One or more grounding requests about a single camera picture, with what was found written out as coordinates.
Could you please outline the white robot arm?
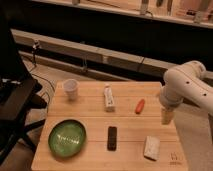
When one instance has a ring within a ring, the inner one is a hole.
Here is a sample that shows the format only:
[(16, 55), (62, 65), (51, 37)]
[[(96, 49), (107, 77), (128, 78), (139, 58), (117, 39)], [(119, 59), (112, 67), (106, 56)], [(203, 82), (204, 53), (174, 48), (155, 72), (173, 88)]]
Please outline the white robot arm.
[(165, 85), (159, 93), (164, 125), (171, 122), (174, 109), (184, 99), (190, 100), (213, 116), (213, 87), (203, 81), (205, 74), (206, 68), (199, 61), (176, 65), (164, 73)]

